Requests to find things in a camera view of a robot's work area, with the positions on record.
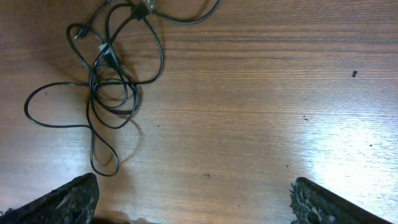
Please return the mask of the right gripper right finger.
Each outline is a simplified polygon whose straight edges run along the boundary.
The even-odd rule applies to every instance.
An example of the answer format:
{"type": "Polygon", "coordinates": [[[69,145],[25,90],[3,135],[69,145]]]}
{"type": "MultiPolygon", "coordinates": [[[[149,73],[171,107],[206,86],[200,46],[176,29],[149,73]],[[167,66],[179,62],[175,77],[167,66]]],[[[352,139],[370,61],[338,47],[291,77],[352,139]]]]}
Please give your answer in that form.
{"type": "Polygon", "coordinates": [[[292,182],[289,192],[293,224],[389,224],[305,177],[292,182]]]}

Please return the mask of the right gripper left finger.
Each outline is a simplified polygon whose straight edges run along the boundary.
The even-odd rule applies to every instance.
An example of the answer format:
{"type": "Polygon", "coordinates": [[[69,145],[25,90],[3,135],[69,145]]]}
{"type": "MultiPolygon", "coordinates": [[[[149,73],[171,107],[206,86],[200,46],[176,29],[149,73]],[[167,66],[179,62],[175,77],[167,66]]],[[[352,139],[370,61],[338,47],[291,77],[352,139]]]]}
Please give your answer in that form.
{"type": "Polygon", "coordinates": [[[96,175],[87,173],[20,208],[10,208],[1,215],[1,223],[91,223],[99,196],[96,175]]]}

